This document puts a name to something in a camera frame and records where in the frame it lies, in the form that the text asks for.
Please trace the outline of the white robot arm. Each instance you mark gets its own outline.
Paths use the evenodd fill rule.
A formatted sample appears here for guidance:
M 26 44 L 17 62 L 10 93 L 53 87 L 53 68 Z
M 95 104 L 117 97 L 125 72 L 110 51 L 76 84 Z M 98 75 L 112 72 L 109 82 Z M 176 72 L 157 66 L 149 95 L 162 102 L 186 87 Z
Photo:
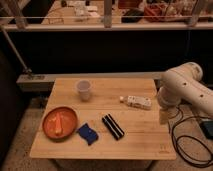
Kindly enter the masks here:
M 200 83 L 202 68 L 195 62 L 187 62 L 166 70 L 161 77 L 162 86 L 157 93 L 159 123 L 168 122 L 170 108 L 176 107 L 181 100 L 213 117 L 213 90 Z

